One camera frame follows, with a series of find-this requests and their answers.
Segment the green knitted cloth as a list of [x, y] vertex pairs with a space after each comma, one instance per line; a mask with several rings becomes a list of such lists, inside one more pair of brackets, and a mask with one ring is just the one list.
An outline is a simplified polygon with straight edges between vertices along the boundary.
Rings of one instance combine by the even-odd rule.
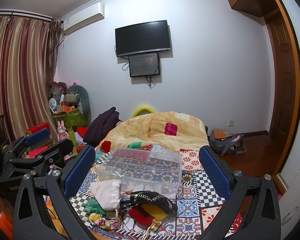
[[86, 212], [87, 214], [91, 214], [91, 213], [98, 213], [102, 215], [106, 214], [104, 209], [102, 209], [102, 207], [100, 206], [100, 204], [97, 202], [95, 198], [90, 198], [86, 203], [83, 204], [83, 207], [84, 207], [84, 212]]

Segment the white drawstring pouch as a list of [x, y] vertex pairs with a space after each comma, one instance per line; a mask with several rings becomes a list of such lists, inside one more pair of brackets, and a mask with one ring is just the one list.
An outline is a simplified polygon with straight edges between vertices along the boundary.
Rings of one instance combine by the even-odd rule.
[[121, 201], [121, 180], [104, 180], [90, 183], [90, 191], [105, 211], [116, 210]]

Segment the floral fabric pouch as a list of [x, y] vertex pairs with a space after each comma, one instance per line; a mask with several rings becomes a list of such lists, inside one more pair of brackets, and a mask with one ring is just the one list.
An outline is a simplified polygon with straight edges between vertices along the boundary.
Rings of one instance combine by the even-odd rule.
[[102, 228], [104, 230], [120, 229], [122, 219], [113, 211], [107, 211], [105, 215], [100, 213], [91, 213], [89, 220], [94, 227]]

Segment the clear plastic storage box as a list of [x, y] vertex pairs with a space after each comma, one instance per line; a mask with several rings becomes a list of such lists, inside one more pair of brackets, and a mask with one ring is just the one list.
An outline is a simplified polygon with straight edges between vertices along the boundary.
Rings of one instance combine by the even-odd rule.
[[122, 191], [155, 191], [174, 199], [181, 184], [181, 154], [119, 147], [97, 167], [100, 181], [118, 179]]

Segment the black gold-trimmed pouch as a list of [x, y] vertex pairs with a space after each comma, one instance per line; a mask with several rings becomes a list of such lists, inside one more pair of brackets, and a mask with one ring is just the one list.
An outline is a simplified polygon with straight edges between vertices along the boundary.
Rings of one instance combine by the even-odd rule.
[[134, 191], [129, 195], [129, 199], [120, 201], [121, 209], [142, 204], [152, 204], [158, 206], [169, 216], [175, 215], [178, 211], [178, 207], [174, 202], [162, 194], [154, 191]]

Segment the yellow felt pouch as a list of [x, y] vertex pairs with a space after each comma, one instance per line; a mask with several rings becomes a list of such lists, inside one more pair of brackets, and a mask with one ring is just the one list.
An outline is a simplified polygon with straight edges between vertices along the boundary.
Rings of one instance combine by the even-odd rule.
[[156, 220], [163, 220], [168, 214], [159, 206], [154, 204], [142, 204], [141, 207]]

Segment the gold ribbon pouch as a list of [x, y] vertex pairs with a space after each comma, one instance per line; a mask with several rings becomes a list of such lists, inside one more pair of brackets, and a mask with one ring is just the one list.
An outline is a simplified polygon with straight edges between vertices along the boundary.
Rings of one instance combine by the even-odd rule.
[[147, 228], [147, 230], [141, 236], [141, 239], [146, 239], [149, 236], [150, 232], [157, 231], [160, 226], [161, 226], [161, 221], [157, 220], [157, 219], [153, 219], [151, 225]]

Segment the red velvet pouch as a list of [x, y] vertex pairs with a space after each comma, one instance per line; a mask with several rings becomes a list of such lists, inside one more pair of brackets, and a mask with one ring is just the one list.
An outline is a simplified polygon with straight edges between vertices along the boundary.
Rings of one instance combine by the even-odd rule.
[[128, 213], [135, 222], [143, 226], [150, 226], [154, 220], [154, 217], [147, 213], [141, 205], [131, 208]]

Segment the green storage box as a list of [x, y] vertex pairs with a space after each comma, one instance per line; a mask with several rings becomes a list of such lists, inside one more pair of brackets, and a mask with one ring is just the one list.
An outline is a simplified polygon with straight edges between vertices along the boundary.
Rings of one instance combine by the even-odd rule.
[[56, 126], [58, 126], [58, 121], [64, 121], [64, 126], [66, 128], [83, 127], [88, 124], [87, 116], [81, 114], [79, 109], [75, 109], [70, 112], [53, 114], [52, 117]]

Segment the grey plush toy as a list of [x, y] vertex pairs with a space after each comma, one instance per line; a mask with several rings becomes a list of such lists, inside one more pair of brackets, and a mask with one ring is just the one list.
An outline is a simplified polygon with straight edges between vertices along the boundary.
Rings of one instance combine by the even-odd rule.
[[76, 105], [82, 115], [90, 111], [90, 101], [87, 90], [80, 85], [72, 85], [66, 90], [64, 101]]

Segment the patchwork patterned bed sheet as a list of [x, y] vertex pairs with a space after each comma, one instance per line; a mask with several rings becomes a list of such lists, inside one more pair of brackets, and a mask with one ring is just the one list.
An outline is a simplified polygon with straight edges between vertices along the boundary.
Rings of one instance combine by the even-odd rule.
[[[158, 144], [128, 148], [146, 151], [163, 149], [172, 152]], [[128, 213], [130, 208], [119, 213], [122, 225], [116, 230], [104, 230], [92, 226], [89, 214], [84, 212], [83, 204], [90, 198], [94, 198], [90, 191], [90, 183], [100, 181], [97, 167], [109, 153], [104, 153], [97, 159], [76, 196], [70, 198], [70, 203], [85, 226], [98, 237], [140, 239], [147, 227], [130, 217]], [[150, 232], [147, 239], [195, 239], [206, 230], [225, 203], [225, 199], [217, 194], [199, 161], [199, 150], [181, 149], [177, 153], [181, 154], [181, 184], [176, 197], [170, 200], [177, 205], [178, 211], [175, 215], [164, 218], [158, 230]]]

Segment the orange notebook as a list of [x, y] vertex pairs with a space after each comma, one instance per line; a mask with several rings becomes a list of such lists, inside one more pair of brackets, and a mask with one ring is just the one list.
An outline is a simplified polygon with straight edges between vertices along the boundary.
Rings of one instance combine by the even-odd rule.
[[232, 137], [231, 133], [228, 130], [214, 128], [212, 132], [216, 140], [226, 140]]

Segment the beige plush blanket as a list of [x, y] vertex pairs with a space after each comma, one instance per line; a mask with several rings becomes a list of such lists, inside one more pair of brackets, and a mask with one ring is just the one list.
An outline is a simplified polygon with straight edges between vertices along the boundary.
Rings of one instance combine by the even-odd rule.
[[118, 147], [143, 147], [158, 144], [172, 152], [198, 150], [208, 146], [204, 123], [197, 117], [177, 112], [149, 113], [128, 119], [95, 147], [106, 145], [106, 153]]

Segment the wall power outlet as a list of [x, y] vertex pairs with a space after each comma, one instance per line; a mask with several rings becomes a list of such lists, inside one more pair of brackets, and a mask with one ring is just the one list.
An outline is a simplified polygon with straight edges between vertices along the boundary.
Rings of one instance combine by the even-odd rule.
[[228, 121], [228, 127], [232, 127], [234, 125], [234, 120], [229, 120]]

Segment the small wall monitor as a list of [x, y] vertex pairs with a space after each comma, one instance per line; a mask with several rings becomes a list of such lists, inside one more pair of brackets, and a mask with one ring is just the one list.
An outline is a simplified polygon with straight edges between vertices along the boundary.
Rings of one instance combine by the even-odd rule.
[[130, 77], [160, 75], [160, 57], [158, 53], [145, 53], [128, 57]]

